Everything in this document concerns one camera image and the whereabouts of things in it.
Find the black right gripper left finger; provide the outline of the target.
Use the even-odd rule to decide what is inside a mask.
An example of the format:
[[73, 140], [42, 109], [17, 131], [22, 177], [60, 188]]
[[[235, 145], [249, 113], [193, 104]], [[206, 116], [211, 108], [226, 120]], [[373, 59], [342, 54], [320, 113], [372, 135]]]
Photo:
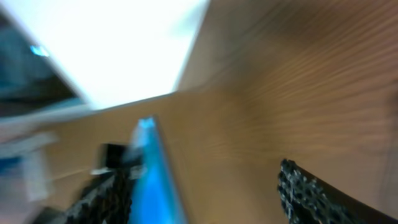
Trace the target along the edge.
[[65, 211], [43, 208], [34, 224], [128, 224], [135, 184], [144, 170], [142, 146], [104, 144], [103, 172]]

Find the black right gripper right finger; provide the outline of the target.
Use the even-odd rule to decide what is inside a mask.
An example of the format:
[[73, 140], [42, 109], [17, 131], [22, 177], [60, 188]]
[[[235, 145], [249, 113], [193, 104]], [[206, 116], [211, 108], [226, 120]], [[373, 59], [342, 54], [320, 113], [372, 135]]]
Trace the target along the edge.
[[397, 224], [317, 178], [294, 161], [280, 163], [277, 191], [290, 224]]

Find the blue smartphone lit screen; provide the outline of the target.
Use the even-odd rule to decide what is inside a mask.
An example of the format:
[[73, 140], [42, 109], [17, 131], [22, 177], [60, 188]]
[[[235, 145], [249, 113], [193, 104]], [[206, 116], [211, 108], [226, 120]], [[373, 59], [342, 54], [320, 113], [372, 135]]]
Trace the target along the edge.
[[131, 145], [142, 151], [142, 165], [132, 170], [135, 184], [129, 223], [188, 223], [155, 117], [138, 121]]

